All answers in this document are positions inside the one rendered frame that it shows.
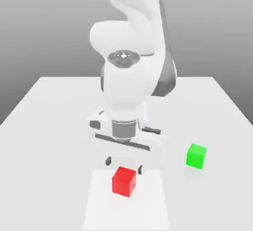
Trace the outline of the small red cube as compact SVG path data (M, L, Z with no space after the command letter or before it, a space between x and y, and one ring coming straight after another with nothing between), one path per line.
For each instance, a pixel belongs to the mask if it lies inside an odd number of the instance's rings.
M112 192L130 197L136 186L136 171L119 167L112 177Z

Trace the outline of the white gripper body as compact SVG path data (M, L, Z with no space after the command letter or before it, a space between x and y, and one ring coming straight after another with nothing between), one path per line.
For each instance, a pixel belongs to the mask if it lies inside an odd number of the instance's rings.
M118 141L110 136L96 133L92 138L94 147L104 157L112 158L112 166L125 166L131 169L160 168L163 143L159 135L137 132L129 141Z

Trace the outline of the small green cube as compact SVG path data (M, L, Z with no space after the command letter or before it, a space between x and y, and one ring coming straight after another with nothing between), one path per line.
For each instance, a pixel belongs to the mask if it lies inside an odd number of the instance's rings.
M195 167L197 169L202 169L206 153L206 147L197 144L191 144L187 151L186 165Z

